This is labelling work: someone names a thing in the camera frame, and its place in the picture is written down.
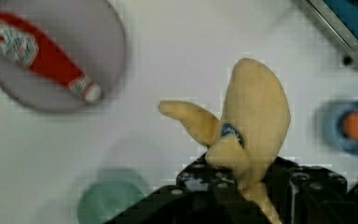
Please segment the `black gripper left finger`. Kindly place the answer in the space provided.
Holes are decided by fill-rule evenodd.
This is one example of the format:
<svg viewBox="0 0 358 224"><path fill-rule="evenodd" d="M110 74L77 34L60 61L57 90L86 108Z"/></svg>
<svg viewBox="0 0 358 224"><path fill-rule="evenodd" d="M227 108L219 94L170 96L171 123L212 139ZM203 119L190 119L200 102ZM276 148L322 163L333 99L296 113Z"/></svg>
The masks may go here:
<svg viewBox="0 0 358 224"><path fill-rule="evenodd" d="M163 186L105 224L270 224L256 203L246 200L228 168L203 156L189 164L174 185Z"/></svg>

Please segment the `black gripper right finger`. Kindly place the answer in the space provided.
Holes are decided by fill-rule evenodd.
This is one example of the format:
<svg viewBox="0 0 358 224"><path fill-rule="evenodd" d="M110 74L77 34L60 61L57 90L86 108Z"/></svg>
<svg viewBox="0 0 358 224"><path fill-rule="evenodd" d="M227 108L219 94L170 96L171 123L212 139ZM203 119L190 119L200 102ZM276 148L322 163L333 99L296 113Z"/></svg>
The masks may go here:
<svg viewBox="0 0 358 224"><path fill-rule="evenodd" d="M264 183L282 224L358 224L358 194L343 175L279 157Z"/></svg>

